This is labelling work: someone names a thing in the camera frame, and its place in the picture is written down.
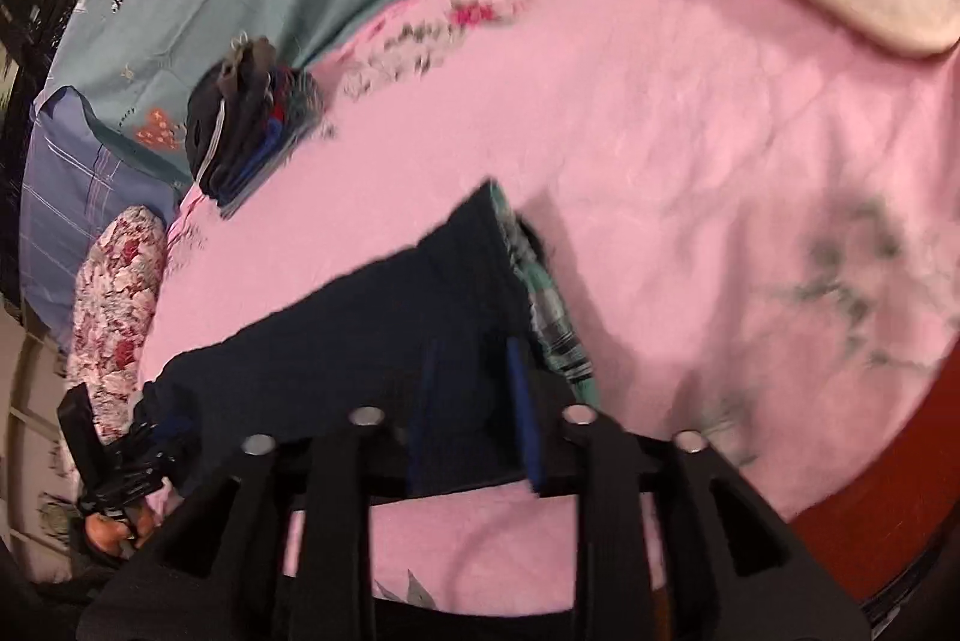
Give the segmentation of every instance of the floral pattern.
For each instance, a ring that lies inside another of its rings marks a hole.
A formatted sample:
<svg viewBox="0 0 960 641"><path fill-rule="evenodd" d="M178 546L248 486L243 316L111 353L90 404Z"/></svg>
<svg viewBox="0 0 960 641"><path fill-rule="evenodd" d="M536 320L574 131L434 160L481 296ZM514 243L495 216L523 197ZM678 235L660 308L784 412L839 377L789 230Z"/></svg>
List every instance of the floral pattern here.
<svg viewBox="0 0 960 641"><path fill-rule="evenodd" d="M446 56L463 44L470 31L509 25L529 8L530 2L452 0L443 19L405 23L373 53L348 62L341 91L357 100L411 75L422 77L443 64Z"/></svg>
<svg viewBox="0 0 960 641"><path fill-rule="evenodd" d="M130 423L140 350L154 318L165 259L163 223L135 206L104 230L77 274L66 385L88 387L104 443L123 435ZM69 449L62 452L76 481Z"/></svg>
<svg viewBox="0 0 960 641"><path fill-rule="evenodd" d="M176 151L181 148L181 127L160 107L147 113L147 122L136 130L134 138L152 151Z"/></svg>
<svg viewBox="0 0 960 641"><path fill-rule="evenodd" d="M920 310L938 312L949 326L960 305L952 276L923 281L907 271L909 243L882 199L854 202L838 212L832 230L810 240L808 278L793 286L789 299L801 307L832 305L843 328L838 346L842 363L930 372L939 357L899 356L898 348L880 341L872 322L885 302L902 295Z"/></svg>

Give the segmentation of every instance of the floral pillow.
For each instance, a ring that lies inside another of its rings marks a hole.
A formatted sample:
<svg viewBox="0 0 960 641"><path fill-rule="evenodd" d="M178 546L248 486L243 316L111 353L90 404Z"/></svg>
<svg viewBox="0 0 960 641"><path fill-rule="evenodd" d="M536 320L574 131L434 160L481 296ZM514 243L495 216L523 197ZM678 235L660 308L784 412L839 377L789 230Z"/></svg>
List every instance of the floral pillow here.
<svg viewBox="0 0 960 641"><path fill-rule="evenodd" d="M104 443L126 432L140 350L157 308L166 262L163 222L146 208L123 211L90 248L77 273L67 388L86 384ZM76 485L76 468L64 448Z"/></svg>

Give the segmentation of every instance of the pink bedsheet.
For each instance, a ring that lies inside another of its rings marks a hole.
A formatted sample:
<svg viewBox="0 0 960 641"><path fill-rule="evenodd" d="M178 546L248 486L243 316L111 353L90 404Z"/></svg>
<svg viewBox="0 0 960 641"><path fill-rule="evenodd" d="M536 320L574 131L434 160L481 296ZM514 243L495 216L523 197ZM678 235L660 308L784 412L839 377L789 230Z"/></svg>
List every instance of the pink bedsheet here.
<svg viewBox="0 0 960 641"><path fill-rule="evenodd" d="M606 411L704 430L793 516L889 442L960 323L954 62L890 58L798 0L401 1L316 66L333 139L227 222L188 195L141 380L493 175ZM376 580L402 595L410 571L441 609L571 601L572 505L522 486L377 507L373 541Z"/></svg>

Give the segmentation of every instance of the red flower print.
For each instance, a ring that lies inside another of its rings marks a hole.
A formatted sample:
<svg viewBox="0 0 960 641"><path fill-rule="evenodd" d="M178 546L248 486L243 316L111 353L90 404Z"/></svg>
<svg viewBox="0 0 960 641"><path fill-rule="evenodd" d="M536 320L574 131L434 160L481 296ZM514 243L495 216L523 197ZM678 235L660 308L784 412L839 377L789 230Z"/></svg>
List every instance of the red flower print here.
<svg viewBox="0 0 960 641"><path fill-rule="evenodd" d="M491 2L452 0L450 9L446 11L446 19L454 26L466 28L467 26L496 22L500 20L500 14L493 9L493 3Z"/></svg>
<svg viewBox="0 0 960 641"><path fill-rule="evenodd" d="M93 333L93 316L89 313L83 315L83 321L80 322L80 326L75 328L73 331L74 339L74 351L79 351L80 349L85 348L86 341L90 338L90 334Z"/></svg>
<svg viewBox="0 0 960 641"><path fill-rule="evenodd" d="M154 151L176 151L179 144L174 137L176 124L166 112L154 107L147 113L147 122L141 126L134 137L146 148Z"/></svg>
<svg viewBox="0 0 960 641"><path fill-rule="evenodd" d="M121 340L117 343L117 347L113 349L113 361L117 367L123 370L133 362L134 353L136 353L136 344L129 338Z"/></svg>
<svg viewBox="0 0 960 641"><path fill-rule="evenodd" d="M137 240L130 239L123 245L123 261L124 264L130 264L133 259L136 259L136 252L140 248L140 243Z"/></svg>

